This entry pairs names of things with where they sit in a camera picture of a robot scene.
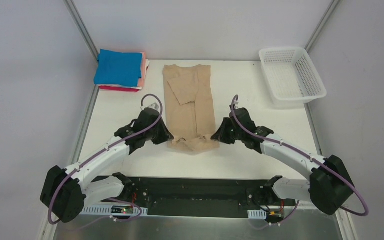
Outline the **beige t shirt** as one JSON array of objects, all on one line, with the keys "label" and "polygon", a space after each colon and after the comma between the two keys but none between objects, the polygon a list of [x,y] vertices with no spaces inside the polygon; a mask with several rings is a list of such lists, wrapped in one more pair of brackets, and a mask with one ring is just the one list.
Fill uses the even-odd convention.
[{"label": "beige t shirt", "polygon": [[166,124],[172,149],[200,153],[219,148],[216,133],[211,66],[165,65],[162,71]]}]

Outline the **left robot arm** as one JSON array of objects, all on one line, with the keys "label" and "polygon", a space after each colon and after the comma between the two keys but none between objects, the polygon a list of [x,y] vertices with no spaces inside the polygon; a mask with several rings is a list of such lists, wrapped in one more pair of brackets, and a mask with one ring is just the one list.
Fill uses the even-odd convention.
[{"label": "left robot arm", "polygon": [[40,201],[48,208],[48,221],[53,225],[68,223],[92,204],[115,198],[129,200],[133,195],[132,181],[120,172],[105,176],[102,172],[148,141],[159,145],[173,138],[161,112],[149,106],[87,159],[65,168],[52,167],[40,195]]}]

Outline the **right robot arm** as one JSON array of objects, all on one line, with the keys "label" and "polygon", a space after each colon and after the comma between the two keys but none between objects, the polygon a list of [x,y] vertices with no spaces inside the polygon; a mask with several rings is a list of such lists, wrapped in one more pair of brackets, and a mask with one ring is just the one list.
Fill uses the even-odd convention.
[{"label": "right robot arm", "polygon": [[256,126],[246,108],[235,109],[225,117],[211,137],[224,144],[242,142],[248,149],[274,158],[294,169],[303,180],[277,175],[261,187],[262,204],[278,200],[300,200],[313,203],[321,212],[333,215],[354,193],[354,184],[343,163],[335,156],[312,156],[286,142],[273,130]]}]

